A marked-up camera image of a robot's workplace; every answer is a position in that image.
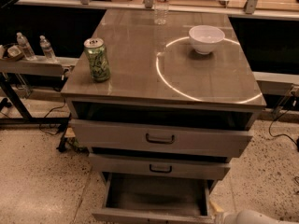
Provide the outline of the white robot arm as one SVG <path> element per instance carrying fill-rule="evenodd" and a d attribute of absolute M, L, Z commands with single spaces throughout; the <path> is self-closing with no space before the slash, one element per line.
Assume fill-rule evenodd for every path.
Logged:
<path fill-rule="evenodd" d="M 279 219 L 251 209 L 227 212 L 213 201 L 210 201 L 209 205 L 215 224 L 299 224 L 298 220 Z"/>

